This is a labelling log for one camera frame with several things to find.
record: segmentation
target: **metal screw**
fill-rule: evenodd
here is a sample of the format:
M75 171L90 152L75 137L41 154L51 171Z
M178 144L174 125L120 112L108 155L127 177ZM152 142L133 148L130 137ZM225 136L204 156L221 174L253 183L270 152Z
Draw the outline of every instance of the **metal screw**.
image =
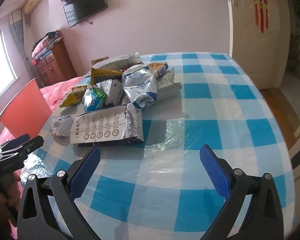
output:
M240 169L235 169L235 170L234 170L234 174L240 176L240 175L242 175L242 170L240 170Z
M57 176L58 176L58 177L63 177L65 174L66 174L65 171L58 171L58 172L57 172Z
M272 179L272 176L271 176L271 174L269 174L269 173L265 173L265 178L266 178L266 179Z
M29 177L28 177L29 180L34 180L34 178L35 178L34 174L30 174Z

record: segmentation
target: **television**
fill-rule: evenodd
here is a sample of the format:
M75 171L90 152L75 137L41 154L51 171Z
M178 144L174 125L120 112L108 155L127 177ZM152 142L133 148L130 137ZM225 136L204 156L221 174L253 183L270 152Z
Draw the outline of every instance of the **television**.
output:
M70 0L63 6L70 28L106 8L107 0Z

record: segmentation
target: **curtain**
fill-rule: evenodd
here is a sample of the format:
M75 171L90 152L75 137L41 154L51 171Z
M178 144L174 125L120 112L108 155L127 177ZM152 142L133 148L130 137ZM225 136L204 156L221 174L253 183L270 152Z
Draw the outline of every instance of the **curtain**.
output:
M17 9L13 11L9 16L9 27L10 32L13 37L13 40L18 48L18 51L23 59L23 62L26 67L26 71L31 79L36 78L36 82L39 88L44 87L38 72L34 69L34 67L29 62L29 58L27 57L26 50L25 50L25 42L24 42L24 35L23 35L23 21L22 21L22 14L23 8Z

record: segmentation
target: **orange plastic chair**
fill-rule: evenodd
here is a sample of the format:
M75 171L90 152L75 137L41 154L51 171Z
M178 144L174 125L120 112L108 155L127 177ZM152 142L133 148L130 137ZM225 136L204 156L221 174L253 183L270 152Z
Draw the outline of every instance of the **orange plastic chair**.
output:
M52 114L35 78L15 95L0 113L0 123L15 137L36 137Z

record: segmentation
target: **blue and white tablecloth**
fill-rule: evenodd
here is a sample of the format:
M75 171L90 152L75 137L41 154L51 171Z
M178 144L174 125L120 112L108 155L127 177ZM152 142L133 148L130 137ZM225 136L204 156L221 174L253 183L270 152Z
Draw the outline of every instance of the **blue and white tablecloth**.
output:
M145 145L100 148L101 162L82 197L75 200L99 237L200 239L224 203L200 162L204 144L248 175L274 176L287 235L295 201L290 159L279 127L250 78L226 54L183 52L142 58L145 63L167 62L182 89L142 111ZM89 81L85 78L80 84ZM82 113L82 104L58 108L42 128L44 145L36 154L51 172L67 170L91 150L51 134L54 118ZM249 200L232 233L238 231Z

